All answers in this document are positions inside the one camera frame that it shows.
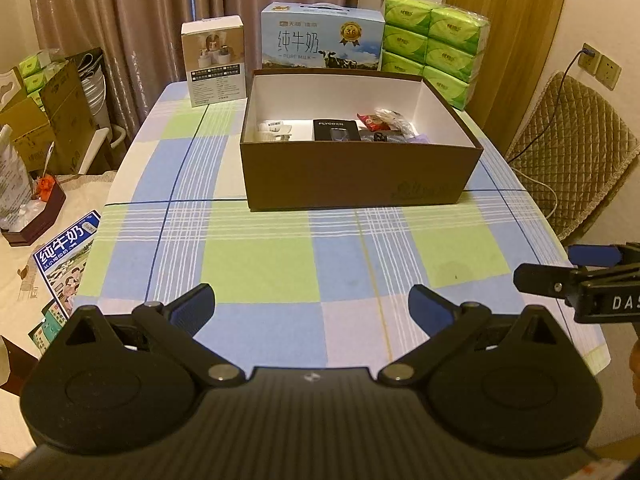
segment cow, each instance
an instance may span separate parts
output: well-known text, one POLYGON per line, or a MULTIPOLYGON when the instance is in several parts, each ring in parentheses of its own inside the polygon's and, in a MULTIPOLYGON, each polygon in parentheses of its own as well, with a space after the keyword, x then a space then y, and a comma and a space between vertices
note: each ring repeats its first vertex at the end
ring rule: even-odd
POLYGON ((342 59, 335 57, 335 52, 325 52, 318 50, 318 54, 322 54, 324 58, 324 66, 326 68, 357 68, 358 63, 353 59, 342 59))

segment white cord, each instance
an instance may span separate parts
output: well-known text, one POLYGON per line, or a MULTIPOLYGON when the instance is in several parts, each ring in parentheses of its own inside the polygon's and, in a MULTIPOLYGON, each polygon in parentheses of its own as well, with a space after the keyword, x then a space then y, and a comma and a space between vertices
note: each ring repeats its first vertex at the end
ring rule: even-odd
POLYGON ((524 173, 522 173, 517 168, 511 168, 511 169, 513 171, 517 171, 519 174, 521 174, 527 180, 530 180, 530 181, 532 181, 532 182, 534 182, 536 184, 540 184, 540 186, 546 187, 551 193, 554 194, 554 200, 556 201, 556 203, 554 204, 554 208, 551 210, 551 213, 549 213, 547 216, 545 216, 545 219, 549 220, 551 218, 551 215, 556 212, 556 208, 558 207, 558 195, 556 195, 556 192, 553 189, 551 189, 551 186, 548 186, 544 182, 540 182, 539 180, 536 180, 535 178, 531 178, 529 175, 525 175, 524 173))

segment plaid tablecloth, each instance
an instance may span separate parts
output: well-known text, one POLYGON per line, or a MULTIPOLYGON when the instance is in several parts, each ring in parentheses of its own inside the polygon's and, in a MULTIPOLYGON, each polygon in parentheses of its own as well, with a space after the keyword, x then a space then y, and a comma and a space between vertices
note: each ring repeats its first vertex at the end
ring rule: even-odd
POLYGON ((423 283, 498 313, 544 304, 593 372, 608 364, 598 326, 514 288, 520 263, 569 263, 468 115, 484 153, 455 205, 250 212, 245 104, 191 108, 186 83, 166 88, 111 187, 76 304, 120 314, 207 282, 216 312, 196 339, 245 371, 364 365, 376 374, 426 339, 406 303, 423 283))

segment quilted cushion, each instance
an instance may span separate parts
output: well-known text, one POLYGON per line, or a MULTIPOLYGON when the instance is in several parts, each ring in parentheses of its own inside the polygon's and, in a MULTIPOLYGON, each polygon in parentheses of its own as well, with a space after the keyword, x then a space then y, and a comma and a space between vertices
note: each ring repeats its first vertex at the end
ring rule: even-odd
MULTIPOLYGON (((549 80, 529 123, 511 143, 507 160, 549 123, 561 79, 562 73, 556 73, 549 80)), ((617 191, 616 183, 638 153, 638 140, 612 106, 595 90, 567 76, 551 126, 511 166, 556 192, 558 208, 548 222, 563 240, 608 193, 617 191)), ((554 206, 552 193, 519 175, 518 178, 544 215, 549 214, 554 206)))

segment wall socket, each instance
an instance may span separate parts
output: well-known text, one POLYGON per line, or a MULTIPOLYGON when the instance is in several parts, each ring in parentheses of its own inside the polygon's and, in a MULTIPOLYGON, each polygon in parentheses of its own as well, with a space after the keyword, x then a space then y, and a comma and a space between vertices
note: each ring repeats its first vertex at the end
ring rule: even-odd
POLYGON ((586 54, 580 54, 580 57, 578 58, 578 66, 584 69, 587 73, 596 75, 596 69, 598 68, 598 63, 600 62, 600 57, 602 56, 602 54, 600 54, 588 43, 585 43, 582 47, 588 48, 589 50, 594 50, 596 55, 591 57, 587 56, 586 54))
POLYGON ((596 70, 596 79, 609 90, 613 90, 620 77, 620 72, 622 72, 622 69, 617 63, 610 60, 607 56, 602 56, 598 69, 596 70))

